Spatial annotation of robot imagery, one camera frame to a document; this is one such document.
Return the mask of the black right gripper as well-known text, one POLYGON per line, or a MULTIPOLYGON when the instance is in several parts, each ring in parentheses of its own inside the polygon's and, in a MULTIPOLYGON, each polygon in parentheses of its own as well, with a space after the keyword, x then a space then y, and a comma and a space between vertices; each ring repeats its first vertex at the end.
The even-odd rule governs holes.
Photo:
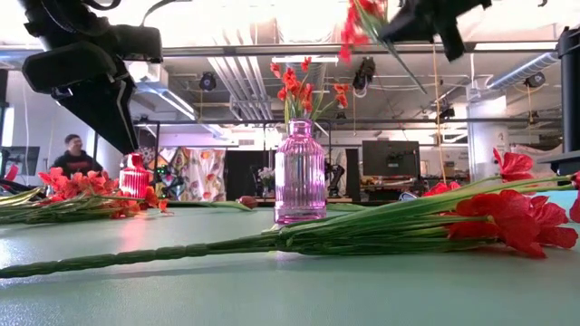
POLYGON ((434 43, 438 35, 444 54, 453 62, 466 52, 458 28, 458 17, 481 6, 487 9, 491 0, 415 0, 407 1, 409 15, 395 16, 382 26, 379 38, 385 42, 434 43))

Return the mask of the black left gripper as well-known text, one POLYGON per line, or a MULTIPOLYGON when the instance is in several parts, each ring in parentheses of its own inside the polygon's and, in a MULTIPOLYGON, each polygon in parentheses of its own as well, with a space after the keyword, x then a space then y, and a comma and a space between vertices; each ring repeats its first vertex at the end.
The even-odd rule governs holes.
POLYGON ((28 56, 22 73, 33 91, 49 94, 88 82, 119 81, 119 91, 88 91, 57 102, 91 127, 122 154, 138 147, 131 117, 134 83, 125 65, 130 62, 163 62, 159 29, 112 25, 99 36, 78 36, 28 56))

